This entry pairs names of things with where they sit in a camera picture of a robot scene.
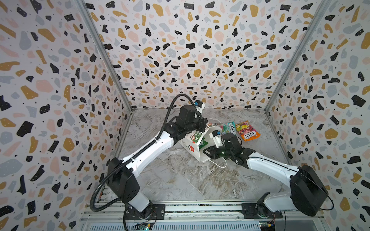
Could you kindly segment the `green mango tea candy bag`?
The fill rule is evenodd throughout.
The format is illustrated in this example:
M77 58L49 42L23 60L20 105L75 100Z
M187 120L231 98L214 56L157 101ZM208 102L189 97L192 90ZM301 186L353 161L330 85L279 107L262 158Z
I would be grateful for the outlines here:
M191 140L194 144L198 145L199 149L208 144L204 139L204 133L200 131L195 131L191 136Z

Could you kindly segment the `teal berry mint candy bag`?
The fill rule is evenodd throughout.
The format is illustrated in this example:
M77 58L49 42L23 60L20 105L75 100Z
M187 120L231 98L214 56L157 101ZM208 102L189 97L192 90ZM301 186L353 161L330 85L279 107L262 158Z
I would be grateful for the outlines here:
M237 133L235 122L220 123L219 126L222 129L222 134L232 133L236 135Z

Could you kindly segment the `white floral paper bag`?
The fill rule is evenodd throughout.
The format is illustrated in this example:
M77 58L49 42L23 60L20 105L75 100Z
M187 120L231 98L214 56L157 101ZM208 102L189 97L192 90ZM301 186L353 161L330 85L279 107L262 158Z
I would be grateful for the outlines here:
M210 157L210 149L212 147L218 149L223 145L221 136L221 127L208 123L206 125L205 132L193 131L190 134L187 134L185 138L180 141L180 144L199 162L205 163L208 161L220 168L225 168L227 163L224 157L222 157L225 162L223 166L220 166L213 161L217 159L216 157Z

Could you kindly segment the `orange fruit candy bag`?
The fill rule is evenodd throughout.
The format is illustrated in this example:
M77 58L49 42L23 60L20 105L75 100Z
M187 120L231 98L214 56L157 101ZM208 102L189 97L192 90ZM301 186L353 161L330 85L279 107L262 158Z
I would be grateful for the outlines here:
M244 141L252 141L260 137L260 133L256 131L249 121L236 124L236 130Z

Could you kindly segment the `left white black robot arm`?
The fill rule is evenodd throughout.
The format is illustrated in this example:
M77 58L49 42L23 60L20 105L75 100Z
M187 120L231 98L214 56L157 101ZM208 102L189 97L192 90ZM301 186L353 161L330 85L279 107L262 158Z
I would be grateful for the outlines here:
M205 132L208 120L202 116L205 104L196 101L193 105L180 108L179 114L170 117L167 112L165 122L157 134L139 150L123 159L113 159L108 166L107 185L118 200L131 206L139 213L149 213L151 201L142 193L137 181L141 172L161 153L170 149L186 135Z

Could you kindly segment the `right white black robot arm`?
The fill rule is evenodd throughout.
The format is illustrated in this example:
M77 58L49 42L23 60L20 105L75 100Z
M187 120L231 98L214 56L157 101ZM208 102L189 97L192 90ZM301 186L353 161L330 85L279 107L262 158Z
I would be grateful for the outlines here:
M229 159L244 168L262 172L288 187L284 192L264 193L255 205L254 212L258 216L267 218L277 211L297 210L314 217L328 199L328 191L312 167L297 167L267 158L255 150L242 147L233 133L213 131L210 138L214 145L203 151L210 159Z

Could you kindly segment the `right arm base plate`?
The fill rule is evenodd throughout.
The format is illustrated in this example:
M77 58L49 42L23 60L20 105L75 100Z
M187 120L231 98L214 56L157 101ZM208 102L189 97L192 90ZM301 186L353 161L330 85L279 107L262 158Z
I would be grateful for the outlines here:
M273 219L283 218L281 212L271 212L264 204L243 203L241 213L245 219Z

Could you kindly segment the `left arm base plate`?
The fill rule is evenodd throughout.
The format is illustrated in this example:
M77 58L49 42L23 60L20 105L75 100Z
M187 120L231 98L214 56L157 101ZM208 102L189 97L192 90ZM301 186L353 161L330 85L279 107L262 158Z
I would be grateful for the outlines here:
M138 211L132 206L126 207L125 219L126 220L164 220L165 216L165 204L153 204L149 205L143 210Z

